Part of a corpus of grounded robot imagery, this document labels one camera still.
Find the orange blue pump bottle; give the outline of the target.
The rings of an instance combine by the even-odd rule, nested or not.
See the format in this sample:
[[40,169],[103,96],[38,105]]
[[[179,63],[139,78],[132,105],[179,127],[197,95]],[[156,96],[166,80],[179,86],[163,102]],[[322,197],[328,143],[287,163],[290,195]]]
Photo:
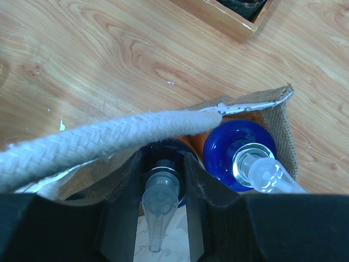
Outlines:
[[226,118],[191,142],[205,170],[235,192],[306,192],[278,161],[272,136],[256,122]]
[[149,250],[157,253],[166,229],[177,209],[185,205],[184,156],[196,156],[188,136],[178,136],[141,148],[143,176],[141,180],[142,208],[145,214]]

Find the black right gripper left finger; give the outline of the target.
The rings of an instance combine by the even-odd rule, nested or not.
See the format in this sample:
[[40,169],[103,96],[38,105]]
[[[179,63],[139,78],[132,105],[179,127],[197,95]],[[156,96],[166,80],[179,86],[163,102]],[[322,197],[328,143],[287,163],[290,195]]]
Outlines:
[[108,186],[94,249],[107,261],[133,261],[141,199],[142,153],[102,181]]

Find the burlap canvas tote bag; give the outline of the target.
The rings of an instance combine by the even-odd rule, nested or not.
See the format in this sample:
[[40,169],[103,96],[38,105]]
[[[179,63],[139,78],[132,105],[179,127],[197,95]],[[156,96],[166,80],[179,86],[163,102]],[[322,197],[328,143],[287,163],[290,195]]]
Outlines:
[[10,145],[1,153],[1,192],[14,192],[126,148],[174,136],[197,135],[217,127],[224,116],[252,111],[262,113],[275,141],[278,160],[297,178],[299,166],[286,112],[293,93],[293,87],[286,85],[237,99],[225,96],[194,108],[114,118]]

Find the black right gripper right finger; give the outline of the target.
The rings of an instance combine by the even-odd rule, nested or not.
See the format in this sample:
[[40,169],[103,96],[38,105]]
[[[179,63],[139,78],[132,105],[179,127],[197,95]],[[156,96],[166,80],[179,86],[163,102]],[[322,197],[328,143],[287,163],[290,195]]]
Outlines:
[[192,153],[184,157],[186,213],[191,261],[218,261],[207,211],[207,189],[214,182]]

